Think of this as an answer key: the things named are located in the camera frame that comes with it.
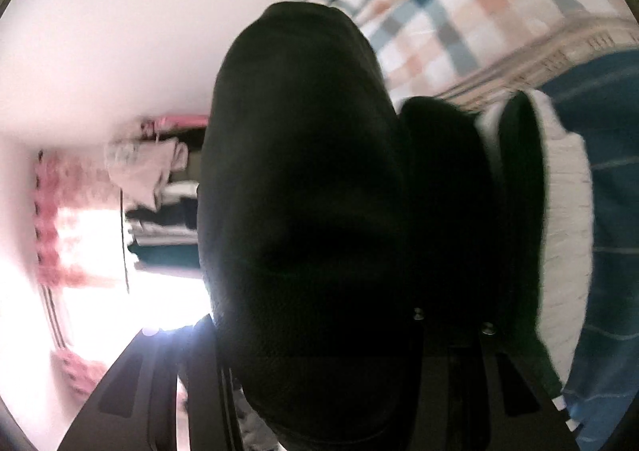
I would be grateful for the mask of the black leather jacket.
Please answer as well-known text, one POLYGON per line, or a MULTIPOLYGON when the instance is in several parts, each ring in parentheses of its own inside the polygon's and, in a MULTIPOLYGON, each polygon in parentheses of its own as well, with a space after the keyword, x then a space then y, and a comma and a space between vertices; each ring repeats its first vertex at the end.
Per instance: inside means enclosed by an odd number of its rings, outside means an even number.
POLYGON ((418 307, 502 306, 476 120, 394 108, 341 11, 281 2, 213 90, 198 235, 223 356, 288 450, 412 450, 418 307))

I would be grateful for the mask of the clothes rack with hanging clothes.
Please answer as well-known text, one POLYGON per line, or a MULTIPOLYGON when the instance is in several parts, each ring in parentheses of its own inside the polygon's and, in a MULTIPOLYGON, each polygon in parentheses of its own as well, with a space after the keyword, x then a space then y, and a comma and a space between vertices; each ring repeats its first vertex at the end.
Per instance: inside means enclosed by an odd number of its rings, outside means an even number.
POLYGON ((119 191, 120 245, 126 282, 201 279, 197 199, 206 115, 130 120, 104 148, 105 170, 119 191))

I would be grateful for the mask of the folded white fleece garment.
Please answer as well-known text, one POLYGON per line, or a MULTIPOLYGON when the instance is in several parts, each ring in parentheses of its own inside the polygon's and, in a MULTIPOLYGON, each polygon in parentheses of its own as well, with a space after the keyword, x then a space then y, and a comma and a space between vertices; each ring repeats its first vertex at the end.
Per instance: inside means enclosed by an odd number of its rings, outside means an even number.
POLYGON ((496 178, 504 258, 497 327, 552 395, 566 386, 592 275, 592 178, 583 138, 550 97, 519 91, 476 120, 496 178))

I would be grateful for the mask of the pink floral curtain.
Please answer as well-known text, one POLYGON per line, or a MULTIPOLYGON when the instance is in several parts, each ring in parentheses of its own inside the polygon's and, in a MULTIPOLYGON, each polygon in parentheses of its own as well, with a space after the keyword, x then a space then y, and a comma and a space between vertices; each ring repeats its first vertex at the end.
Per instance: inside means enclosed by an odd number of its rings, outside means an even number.
POLYGON ((34 227, 36 235, 36 282, 43 294, 51 326, 54 363, 60 368, 70 395, 83 404, 103 378, 103 364, 85 360, 67 344, 56 311, 55 294, 64 287, 81 287, 89 275, 75 264, 65 264, 61 252, 66 242, 58 230, 66 226, 66 211, 91 202, 90 188, 97 172, 75 155, 58 150, 38 152, 35 163, 34 227))

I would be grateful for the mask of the blue striped duvet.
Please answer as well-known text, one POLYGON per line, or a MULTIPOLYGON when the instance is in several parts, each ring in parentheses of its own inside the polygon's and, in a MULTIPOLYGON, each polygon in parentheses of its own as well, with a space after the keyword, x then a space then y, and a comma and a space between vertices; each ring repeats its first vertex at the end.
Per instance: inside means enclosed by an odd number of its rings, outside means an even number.
POLYGON ((564 389, 599 450, 638 393, 638 52, 608 54, 543 85, 561 123, 585 141, 592 177, 592 276, 564 389))

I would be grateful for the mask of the plaid bed sheet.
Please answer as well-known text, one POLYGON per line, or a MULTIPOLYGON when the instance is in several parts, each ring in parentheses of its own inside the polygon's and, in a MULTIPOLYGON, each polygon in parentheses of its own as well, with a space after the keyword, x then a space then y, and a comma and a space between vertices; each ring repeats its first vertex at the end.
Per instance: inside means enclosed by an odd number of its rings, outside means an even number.
POLYGON ((430 95, 476 107, 638 45, 626 0, 310 0, 374 49, 394 104, 430 95))

